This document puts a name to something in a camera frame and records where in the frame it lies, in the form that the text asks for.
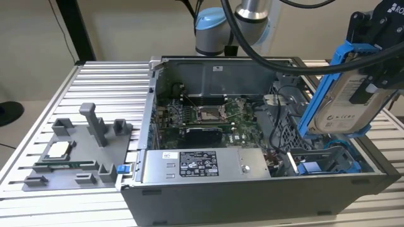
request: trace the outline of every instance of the motherboard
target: motherboard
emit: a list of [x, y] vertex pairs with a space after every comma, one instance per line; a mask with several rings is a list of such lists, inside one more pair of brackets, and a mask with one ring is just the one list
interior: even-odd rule
[[265, 147], [246, 97], [181, 95], [158, 105], [160, 148]]

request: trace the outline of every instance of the black pole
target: black pole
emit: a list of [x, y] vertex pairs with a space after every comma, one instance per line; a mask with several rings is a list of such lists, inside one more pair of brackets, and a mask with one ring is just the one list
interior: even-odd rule
[[56, 0], [56, 3], [74, 45], [78, 60], [94, 61], [94, 52], [82, 22], [77, 0]]

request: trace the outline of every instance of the blue latch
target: blue latch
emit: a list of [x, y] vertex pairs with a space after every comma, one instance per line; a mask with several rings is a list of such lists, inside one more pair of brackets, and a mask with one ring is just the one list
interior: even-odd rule
[[297, 165], [297, 170], [301, 175], [321, 172], [321, 168], [317, 162], [304, 162]]
[[361, 167], [360, 167], [360, 164], [358, 162], [353, 162], [349, 169], [345, 170], [345, 172], [348, 174], [356, 174], [356, 173], [360, 173], [360, 170], [361, 170]]
[[117, 174], [128, 174], [129, 172], [130, 172], [129, 165], [118, 165], [118, 168], [116, 169]]

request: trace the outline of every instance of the white wall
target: white wall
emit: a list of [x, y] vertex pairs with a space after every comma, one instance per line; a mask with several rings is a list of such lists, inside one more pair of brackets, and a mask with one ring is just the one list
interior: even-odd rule
[[[234, 8], [240, 0], [230, 2]], [[266, 55], [330, 58], [352, 12], [372, 9], [377, 2], [337, 0], [313, 10], [282, 4]], [[146, 61], [152, 55], [194, 54], [192, 19], [178, 1], [78, 0], [78, 5], [98, 60]], [[205, 0], [202, 8], [212, 6], [220, 1]], [[72, 60], [46, 0], [0, 1], [0, 44], [0, 100], [49, 99]]]
[[[232, 0], [233, 8], [241, 0]], [[146, 61], [152, 55], [193, 55], [193, 21], [173, 0], [78, 0], [100, 60]], [[205, 0], [202, 7], [220, 7]]]
[[[294, 0], [301, 4], [322, 1]], [[344, 42], [352, 13], [370, 11], [378, 3], [380, 0], [337, 0], [317, 9], [297, 9], [282, 4], [268, 54], [302, 59], [332, 58]]]
[[49, 99], [72, 66], [48, 1], [1, 0], [0, 101]]

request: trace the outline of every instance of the green circuit board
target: green circuit board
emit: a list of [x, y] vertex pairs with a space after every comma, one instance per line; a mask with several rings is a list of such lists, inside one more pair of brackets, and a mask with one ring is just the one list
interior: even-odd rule
[[169, 104], [164, 107], [160, 117], [162, 149], [185, 148], [181, 146], [184, 134], [186, 129], [192, 128], [221, 129], [222, 139], [214, 148], [264, 147], [261, 130], [246, 99], [229, 98], [222, 105], [205, 106], [182, 106], [177, 101], [166, 103]]

